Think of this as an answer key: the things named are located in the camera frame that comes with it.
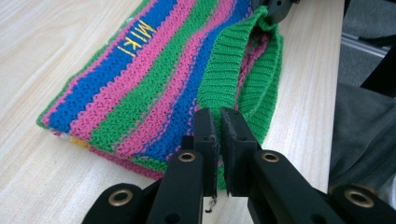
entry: light wood surface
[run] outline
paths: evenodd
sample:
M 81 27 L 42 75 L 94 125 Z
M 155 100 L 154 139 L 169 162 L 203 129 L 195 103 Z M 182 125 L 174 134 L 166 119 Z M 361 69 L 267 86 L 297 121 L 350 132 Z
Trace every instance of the light wood surface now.
M 79 223 L 108 187 L 152 183 L 35 125 L 139 2 L 0 2 L 0 223 Z M 303 0 L 281 22 L 279 97 L 263 143 L 321 190 L 329 173 L 343 7 L 343 0 Z M 219 195 L 204 223 L 251 222 L 245 199 Z

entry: knit stitch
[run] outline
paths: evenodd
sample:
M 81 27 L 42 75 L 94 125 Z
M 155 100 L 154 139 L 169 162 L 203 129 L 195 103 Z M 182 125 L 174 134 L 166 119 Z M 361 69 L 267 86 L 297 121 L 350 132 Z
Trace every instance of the knit stitch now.
M 261 141 L 282 50 L 265 16 L 246 0 L 145 0 L 37 123 L 154 179 L 193 135 L 199 108 L 239 109 Z

